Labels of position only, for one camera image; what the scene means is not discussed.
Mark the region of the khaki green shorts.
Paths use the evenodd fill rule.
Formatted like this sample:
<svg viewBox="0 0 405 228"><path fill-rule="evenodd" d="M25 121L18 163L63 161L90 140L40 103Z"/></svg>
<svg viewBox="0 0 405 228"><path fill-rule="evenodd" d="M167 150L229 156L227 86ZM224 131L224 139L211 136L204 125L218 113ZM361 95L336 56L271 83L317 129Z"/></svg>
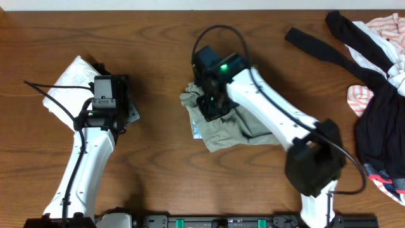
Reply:
<svg viewBox="0 0 405 228"><path fill-rule="evenodd" d="M202 95L203 90L191 82L180 94L180 100L189 113L193 138L202 140L210 152L237 144L280 144L272 132L242 106L218 119L207 121L197 105L197 98Z"/></svg>

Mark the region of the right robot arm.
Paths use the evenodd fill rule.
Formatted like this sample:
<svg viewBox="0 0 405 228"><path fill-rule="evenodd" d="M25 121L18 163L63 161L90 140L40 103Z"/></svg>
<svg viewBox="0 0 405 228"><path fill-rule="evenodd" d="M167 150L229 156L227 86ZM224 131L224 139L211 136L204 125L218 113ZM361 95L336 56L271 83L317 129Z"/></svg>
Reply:
<svg viewBox="0 0 405 228"><path fill-rule="evenodd" d="M302 221L308 227L332 225L333 196L346 165L336 124L298 110L240 54L221 58L205 47L193 55L192 68L204 91L198 100L204 118L218 120L236 107L247 109L287 152L285 174L301 194Z"/></svg>

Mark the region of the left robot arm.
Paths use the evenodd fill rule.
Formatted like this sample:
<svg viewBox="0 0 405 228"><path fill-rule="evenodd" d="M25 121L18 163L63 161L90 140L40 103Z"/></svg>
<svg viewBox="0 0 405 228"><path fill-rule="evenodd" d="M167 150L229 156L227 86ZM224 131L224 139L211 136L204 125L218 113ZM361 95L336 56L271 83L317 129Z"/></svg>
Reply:
<svg viewBox="0 0 405 228"><path fill-rule="evenodd" d="M115 208L96 218L95 205L101 177L118 136L127 124L140 116L130 99L130 86L124 75L95 77L87 86L92 97L85 100L74 117L60 102L75 129L70 159L58 190L42 217L29 218L25 227L135 227L136 217Z"/></svg>

